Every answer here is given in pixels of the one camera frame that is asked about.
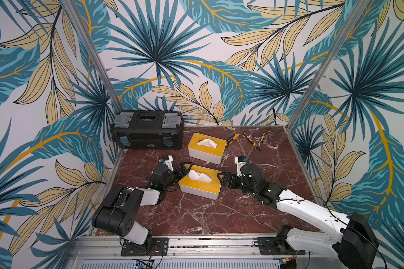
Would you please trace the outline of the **yellow wooden lid bottom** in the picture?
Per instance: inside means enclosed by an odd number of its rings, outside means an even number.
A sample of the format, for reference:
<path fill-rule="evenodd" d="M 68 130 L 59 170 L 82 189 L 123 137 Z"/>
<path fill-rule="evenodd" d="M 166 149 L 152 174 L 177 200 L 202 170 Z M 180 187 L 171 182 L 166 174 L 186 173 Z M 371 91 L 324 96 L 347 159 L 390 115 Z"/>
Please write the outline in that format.
<path fill-rule="evenodd" d="M 221 190 L 221 183 L 217 177 L 220 171 L 189 164 L 185 167 L 190 171 L 178 182 L 181 191 L 216 200 Z"/>

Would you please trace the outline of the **yellow wooden lid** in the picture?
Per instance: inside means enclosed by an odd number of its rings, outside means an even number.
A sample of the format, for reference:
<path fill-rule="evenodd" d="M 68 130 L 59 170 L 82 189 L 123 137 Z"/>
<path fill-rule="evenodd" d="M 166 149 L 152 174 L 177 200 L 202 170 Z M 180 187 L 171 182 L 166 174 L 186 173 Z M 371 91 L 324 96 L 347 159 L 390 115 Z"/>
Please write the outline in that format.
<path fill-rule="evenodd" d="M 189 145 L 189 155 L 204 153 L 214 156 L 222 156 L 227 146 L 227 142 L 224 139 L 208 136 L 206 134 L 194 133 Z"/>
<path fill-rule="evenodd" d="M 217 177 L 220 171 L 189 164 L 185 167 L 190 171 L 178 182 L 181 191 L 216 200 L 221 190 L 221 183 Z"/>

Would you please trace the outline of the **yellow wooden lid top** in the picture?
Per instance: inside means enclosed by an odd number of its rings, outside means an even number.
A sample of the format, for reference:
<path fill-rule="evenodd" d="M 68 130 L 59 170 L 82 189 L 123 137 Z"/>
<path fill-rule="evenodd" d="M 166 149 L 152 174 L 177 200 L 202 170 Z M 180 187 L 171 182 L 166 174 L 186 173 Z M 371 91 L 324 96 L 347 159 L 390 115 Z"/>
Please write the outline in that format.
<path fill-rule="evenodd" d="M 189 155 L 204 153 L 214 156 L 222 156 L 227 146 L 227 142 L 224 139 L 208 136 L 206 134 L 194 133 L 189 145 Z"/>

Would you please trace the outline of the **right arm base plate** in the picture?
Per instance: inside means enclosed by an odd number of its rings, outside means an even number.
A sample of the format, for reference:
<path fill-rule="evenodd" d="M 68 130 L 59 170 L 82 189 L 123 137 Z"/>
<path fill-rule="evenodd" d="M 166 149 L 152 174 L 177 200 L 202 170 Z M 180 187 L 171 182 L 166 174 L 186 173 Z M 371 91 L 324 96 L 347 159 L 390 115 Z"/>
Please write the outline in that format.
<path fill-rule="evenodd" d="M 306 254 L 305 251 L 293 249 L 285 239 L 277 237 L 259 237 L 253 242 L 253 246 L 259 249 L 262 256 L 296 257 Z"/>

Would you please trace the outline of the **white tissue box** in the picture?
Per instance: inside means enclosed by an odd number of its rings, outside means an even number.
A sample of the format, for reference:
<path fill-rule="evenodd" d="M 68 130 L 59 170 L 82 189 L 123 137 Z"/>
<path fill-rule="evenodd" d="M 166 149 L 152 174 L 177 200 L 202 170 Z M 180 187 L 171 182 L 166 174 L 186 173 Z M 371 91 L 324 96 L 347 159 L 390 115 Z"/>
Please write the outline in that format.
<path fill-rule="evenodd" d="M 179 186 L 184 193 L 211 200 L 216 200 L 221 190 L 220 182 L 215 180 L 211 183 L 197 182 L 196 180 L 181 180 Z"/>
<path fill-rule="evenodd" d="M 207 139 L 215 143 L 215 148 L 202 144 L 202 141 Z M 194 133 L 187 148 L 189 150 L 189 156 L 192 158 L 213 164 L 220 164 L 226 146 L 227 142 L 224 139 L 218 139 L 206 134 Z"/>

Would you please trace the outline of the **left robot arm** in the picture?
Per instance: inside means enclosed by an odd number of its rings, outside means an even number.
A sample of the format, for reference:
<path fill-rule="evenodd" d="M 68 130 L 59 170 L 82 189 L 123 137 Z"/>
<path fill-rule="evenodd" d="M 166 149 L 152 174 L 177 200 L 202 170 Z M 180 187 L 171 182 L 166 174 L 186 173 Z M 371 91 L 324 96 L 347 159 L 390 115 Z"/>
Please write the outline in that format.
<path fill-rule="evenodd" d="M 114 185 L 92 217 L 92 226 L 117 235 L 137 247 L 150 247 L 152 234 L 140 225 L 136 216 L 142 206 L 159 205 L 172 187 L 188 175 L 193 164 L 181 162 L 174 168 L 171 161 L 161 161 L 153 170 L 147 188 Z"/>

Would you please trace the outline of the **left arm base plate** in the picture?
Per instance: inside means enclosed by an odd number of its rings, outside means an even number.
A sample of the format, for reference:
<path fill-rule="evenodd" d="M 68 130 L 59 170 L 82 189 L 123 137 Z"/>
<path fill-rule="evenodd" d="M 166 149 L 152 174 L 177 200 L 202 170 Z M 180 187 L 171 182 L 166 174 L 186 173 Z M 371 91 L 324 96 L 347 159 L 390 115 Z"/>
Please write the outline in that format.
<path fill-rule="evenodd" d="M 154 237 L 148 239 L 144 244 L 139 245 L 133 242 L 124 241 L 121 256 L 122 257 L 148 257 L 148 256 L 166 256 L 168 253 L 169 238 Z"/>

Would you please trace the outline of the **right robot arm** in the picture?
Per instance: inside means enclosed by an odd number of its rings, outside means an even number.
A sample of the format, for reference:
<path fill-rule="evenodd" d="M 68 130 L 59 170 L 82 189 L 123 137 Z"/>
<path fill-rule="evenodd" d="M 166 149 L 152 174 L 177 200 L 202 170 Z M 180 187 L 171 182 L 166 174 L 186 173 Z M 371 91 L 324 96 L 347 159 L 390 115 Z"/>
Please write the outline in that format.
<path fill-rule="evenodd" d="M 379 242 L 363 215 L 335 213 L 276 182 L 267 182 L 253 163 L 240 162 L 236 173 L 221 172 L 217 178 L 223 187 L 254 195 L 262 205 L 293 215 L 320 230 L 315 233 L 288 228 L 283 239 L 292 249 L 337 258 L 348 269 L 372 268 Z"/>

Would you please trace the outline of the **orange tissue pack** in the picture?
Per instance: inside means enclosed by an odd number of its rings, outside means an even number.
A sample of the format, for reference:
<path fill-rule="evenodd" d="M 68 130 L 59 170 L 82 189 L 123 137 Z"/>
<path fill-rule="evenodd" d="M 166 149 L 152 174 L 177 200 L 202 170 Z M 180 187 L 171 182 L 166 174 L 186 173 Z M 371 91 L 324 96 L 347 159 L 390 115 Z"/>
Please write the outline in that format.
<path fill-rule="evenodd" d="M 198 146 L 205 146 L 208 148 L 216 149 L 217 143 L 215 143 L 212 139 L 204 139 L 197 143 Z"/>
<path fill-rule="evenodd" d="M 204 182 L 204 183 L 212 182 L 212 178 L 210 176 L 208 176 L 205 173 L 197 172 L 195 170 L 190 170 L 190 172 L 188 173 L 188 176 L 191 180 L 196 180 L 196 181 Z"/>

